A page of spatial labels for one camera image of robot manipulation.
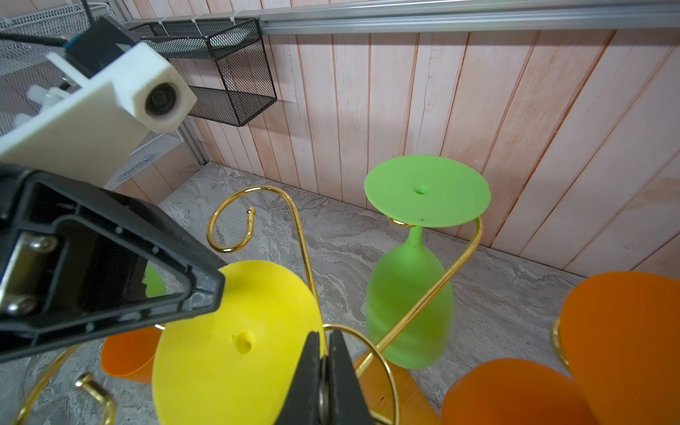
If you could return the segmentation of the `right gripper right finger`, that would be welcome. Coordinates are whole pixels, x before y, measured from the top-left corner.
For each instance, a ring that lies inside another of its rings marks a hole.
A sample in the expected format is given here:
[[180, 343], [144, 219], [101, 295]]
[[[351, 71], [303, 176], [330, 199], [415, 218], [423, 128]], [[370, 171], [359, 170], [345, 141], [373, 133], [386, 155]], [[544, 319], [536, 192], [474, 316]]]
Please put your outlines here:
[[329, 353], [324, 361], [323, 423], [373, 425], [359, 379], [340, 330], [329, 333]]

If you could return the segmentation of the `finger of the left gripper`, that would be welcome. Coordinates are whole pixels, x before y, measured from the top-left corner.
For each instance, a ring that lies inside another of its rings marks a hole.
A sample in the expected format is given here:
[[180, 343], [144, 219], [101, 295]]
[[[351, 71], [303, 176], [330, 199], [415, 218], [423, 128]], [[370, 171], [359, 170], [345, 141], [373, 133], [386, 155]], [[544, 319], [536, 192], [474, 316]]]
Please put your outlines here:
[[[145, 296], [148, 263], [166, 296]], [[2, 361], [212, 313], [221, 267], [155, 205], [1, 166]]]

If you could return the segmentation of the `orange wooden rack base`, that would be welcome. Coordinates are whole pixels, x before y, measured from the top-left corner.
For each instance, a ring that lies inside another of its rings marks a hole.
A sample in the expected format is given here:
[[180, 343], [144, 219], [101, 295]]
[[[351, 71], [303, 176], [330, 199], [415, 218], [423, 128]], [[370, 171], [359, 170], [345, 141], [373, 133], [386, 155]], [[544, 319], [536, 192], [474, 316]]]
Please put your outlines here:
[[[439, 415], [426, 399], [423, 391], [405, 368], [390, 363], [398, 392], [400, 424], [440, 423]], [[388, 419], [393, 418], [393, 397], [389, 379], [382, 364], [374, 359], [359, 378], [359, 385], [370, 409]]]

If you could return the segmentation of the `yellow wine glass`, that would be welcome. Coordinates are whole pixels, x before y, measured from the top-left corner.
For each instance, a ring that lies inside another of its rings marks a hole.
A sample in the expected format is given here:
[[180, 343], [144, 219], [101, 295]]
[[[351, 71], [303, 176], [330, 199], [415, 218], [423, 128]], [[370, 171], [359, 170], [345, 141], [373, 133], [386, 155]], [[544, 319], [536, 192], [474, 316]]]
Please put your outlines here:
[[220, 268], [219, 309], [166, 325], [152, 396], [162, 424], [272, 424], [322, 314], [288, 268], [248, 260]]

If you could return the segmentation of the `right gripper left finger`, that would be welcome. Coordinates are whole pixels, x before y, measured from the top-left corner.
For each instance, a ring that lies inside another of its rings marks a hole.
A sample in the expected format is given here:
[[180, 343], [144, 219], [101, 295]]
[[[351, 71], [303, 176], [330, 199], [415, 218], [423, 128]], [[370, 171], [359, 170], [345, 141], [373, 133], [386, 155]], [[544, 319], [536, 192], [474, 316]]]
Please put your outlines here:
[[318, 332], [308, 334], [290, 389], [275, 425], [320, 423], [319, 395], [322, 383], [320, 342]]

